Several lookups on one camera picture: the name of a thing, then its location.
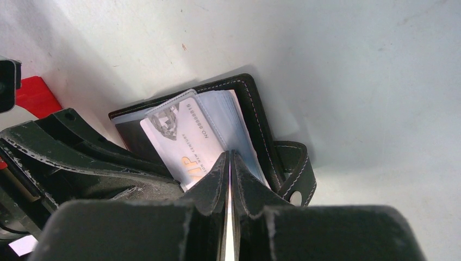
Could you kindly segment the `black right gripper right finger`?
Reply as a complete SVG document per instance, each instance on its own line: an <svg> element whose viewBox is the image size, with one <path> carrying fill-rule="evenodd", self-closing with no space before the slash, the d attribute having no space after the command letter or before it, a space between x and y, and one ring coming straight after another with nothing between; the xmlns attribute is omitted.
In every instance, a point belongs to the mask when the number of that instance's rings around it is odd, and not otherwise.
<svg viewBox="0 0 461 261"><path fill-rule="evenodd" d="M404 216L390 206L296 207L230 153L236 260L425 260Z"/></svg>

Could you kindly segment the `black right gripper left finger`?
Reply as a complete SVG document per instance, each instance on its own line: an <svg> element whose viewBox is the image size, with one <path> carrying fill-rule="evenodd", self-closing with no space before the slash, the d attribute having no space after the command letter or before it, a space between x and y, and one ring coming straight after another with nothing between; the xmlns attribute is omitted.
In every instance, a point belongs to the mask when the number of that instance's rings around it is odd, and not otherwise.
<svg viewBox="0 0 461 261"><path fill-rule="evenodd" d="M229 156L173 201L64 203L30 260L224 260Z"/></svg>

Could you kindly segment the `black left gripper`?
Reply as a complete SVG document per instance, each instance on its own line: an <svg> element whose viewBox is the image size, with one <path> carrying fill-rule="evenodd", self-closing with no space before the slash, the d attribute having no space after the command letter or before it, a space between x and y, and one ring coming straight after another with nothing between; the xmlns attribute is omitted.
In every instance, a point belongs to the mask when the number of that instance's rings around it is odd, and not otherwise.
<svg viewBox="0 0 461 261"><path fill-rule="evenodd" d="M175 200L165 165L105 139L73 109L1 131L1 242L38 237L74 200Z"/></svg>

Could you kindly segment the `black leather card holder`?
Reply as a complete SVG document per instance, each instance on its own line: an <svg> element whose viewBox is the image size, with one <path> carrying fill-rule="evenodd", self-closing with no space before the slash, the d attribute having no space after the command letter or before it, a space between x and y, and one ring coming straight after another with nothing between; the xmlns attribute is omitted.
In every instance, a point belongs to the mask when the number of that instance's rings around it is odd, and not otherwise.
<svg viewBox="0 0 461 261"><path fill-rule="evenodd" d="M140 121L163 104L187 97L197 100L224 152L237 153L258 181L295 206L305 207L311 202L317 183L307 149L298 142L273 140L249 74L133 104L110 112L109 118L130 151L163 163Z"/></svg>

